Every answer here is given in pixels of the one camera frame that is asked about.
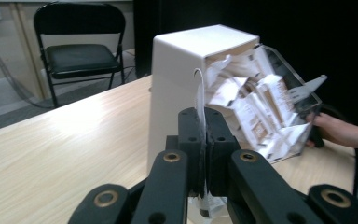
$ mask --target table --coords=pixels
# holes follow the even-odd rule
[[[92,189],[146,178],[151,78],[0,129],[0,223],[67,223]],[[352,190],[351,148],[305,148],[273,167],[304,193]]]

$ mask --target black cable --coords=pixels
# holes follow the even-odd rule
[[[18,83],[18,81],[10,74],[10,71],[7,69],[5,63],[3,62],[3,60],[0,57],[0,69],[2,70],[2,73],[4,74],[6,80],[8,81],[8,83],[10,84],[10,86],[13,88],[13,90],[19,95],[19,97],[27,102],[30,105],[34,105],[36,107],[40,107],[40,108],[45,108],[45,109],[51,109],[54,108],[53,106],[43,106],[43,105],[39,105],[37,103],[32,102],[26,95],[24,92],[22,92],[21,88],[19,88],[19,86],[21,85],[20,83]]]

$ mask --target gray carpet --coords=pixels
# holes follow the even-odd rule
[[[127,82],[133,80],[134,77],[129,77]],[[114,79],[114,84],[112,86],[112,89],[119,85],[118,83],[119,81],[120,78],[118,77]],[[109,79],[104,79],[102,81],[77,89],[75,91],[69,91],[67,93],[64,93],[58,96],[57,99],[60,106],[69,105],[78,100],[90,97],[92,95],[95,95],[103,91],[107,91],[108,86],[109,86]],[[26,107],[23,107],[21,109],[17,109],[8,112],[6,114],[0,115],[0,128],[4,128],[8,125],[17,123],[19,121],[32,118],[34,116],[43,114],[53,109],[51,99],[38,102],[37,104],[41,105],[42,107],[49,107],[49,108],[42,108],[35,105],[27,105]]]

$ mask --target chair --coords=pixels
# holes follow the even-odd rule
[[[110,78],[109,90],[116,72],[121,73],[121,84],[125,83],[122,56],[125,26],[123,13],[108,4],[51,2],[36,11],[34,29],[55,108],[59,107],[54,91],[56,85]],[[48,37],[54,35],[60,38],[62,35],[114,35],[116,55],[106,45],[98,43],[48,46]],[[67,78],[72,80],[53,82]]]

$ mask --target chair seat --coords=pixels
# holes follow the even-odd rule
[[[48,47],[46,53],[51,75],[56,79],[112,73],[121,69],[120,63],[104,45],[59,45]]]

